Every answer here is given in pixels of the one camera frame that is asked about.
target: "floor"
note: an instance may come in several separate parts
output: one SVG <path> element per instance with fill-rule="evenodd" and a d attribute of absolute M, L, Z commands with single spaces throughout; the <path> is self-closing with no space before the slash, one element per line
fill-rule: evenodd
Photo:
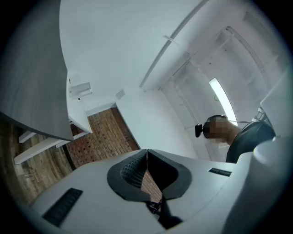
<path fill-rule="evenodd" d="M 0 173 L 11 195 L 26 204 L 58 182 L 75 168 L 92 161 L 104 160 L 139 149 L 117 108 L 90 116 L 93 134 L 89 134 L 65 147 L 52 147 L 20 165 L 13 158 L 46 137 L 36 134 L 24 144 L 18 143 L 23 130 L 0 119 Z M 72 128 L 74 134 L 80 129 Z M 142 188 L 152 201 L 160 201 L 162 194 L 152 177 L 146 172 Z"/>
<path fill-rule="evenodd" d="M 88 120 L 92 134 L 66 145 L 75 168 L 139 149 L 117 108 L 89 116 Z M 71 129 L 74 135 L 81 132 L 74 125 Z M 162 198 L 161 191 L 148 172 L 141 189 L 151 195 L 152 201 L 159 202 Z"/>

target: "white ceiling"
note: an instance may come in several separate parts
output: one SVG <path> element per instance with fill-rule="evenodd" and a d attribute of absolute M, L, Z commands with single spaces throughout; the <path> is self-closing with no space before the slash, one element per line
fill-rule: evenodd
<path fill-rule="evenodd" d="M 93 98 L 139 86 L 171 35 L 200 0 L 62 0 L 65 64 Z"/>

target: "light fixture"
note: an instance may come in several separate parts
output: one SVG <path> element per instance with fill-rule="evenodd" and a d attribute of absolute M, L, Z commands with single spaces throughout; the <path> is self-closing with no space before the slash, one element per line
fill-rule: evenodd
<path fill-rule="evenodd" d="M 235 116 L 235 113 L 233 111 L 233 108 L 231 106 L 231 103 L 224 91 L 224 89 L 222 88 L 222 86 L 220 85 L 219 81 L 214 78 L 212 79 L 210 82 L 210 86 L 212 87 L 212 89 L 214 90 L 215 94 L 217 95 L 224 111 L 225 111 L 225 114 L 228 118 L 228 120 L 232 121 L 231 123 L 238 126 L 237 124 L 237 120 L 236 120 L 236 116 Z"/>

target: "black slot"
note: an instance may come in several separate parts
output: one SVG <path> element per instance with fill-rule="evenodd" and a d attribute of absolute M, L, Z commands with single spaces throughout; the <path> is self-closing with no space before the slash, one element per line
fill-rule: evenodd
<path fill-rule="evenodd" d="M 82 191 L 70 188 L 65 194 L 43 215 L 49 223 L 59 227 L 71 208 L 74 206 Z"/>
<path fill-rule="evenodd" d="M 215 173 L 215 174 L 218 174 L 218 175 L 222 175 L 222 176 L 230 176 L 232 172 L 230 171 L 226 171 L 226 170 L 221 170 L 221 169 L 217 169 L 217 168 L 211 168 L 209 170 L 209 172 L 211 173 Z"/>

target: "fluorescent light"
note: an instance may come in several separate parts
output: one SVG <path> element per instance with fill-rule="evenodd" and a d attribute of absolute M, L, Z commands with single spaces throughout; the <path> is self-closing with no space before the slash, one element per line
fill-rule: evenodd
<path fill-rule="evenodd" d="M 217 97 L 218 97 L 218 99 L 219 99 L 219 101 L 225 111 L 225 114 L 228 117 L 228 120 L 235 121 L 235 122 L 231 122 L 231 123 L 238 126 L 238 124 L 236 122 L 237 121 L 236 116 L 235 116 L 235 113 L 234 113 L 233 108 L 231 106 L 231 103 L 230 103 L 224 89 L 220 85 L 219 81 L 216 78 L 214 78 L 209 83 L 210 83 L 210 86 L 212 87 L 212 89 L 214 90 L 215 94 L 217 95 Z"/>

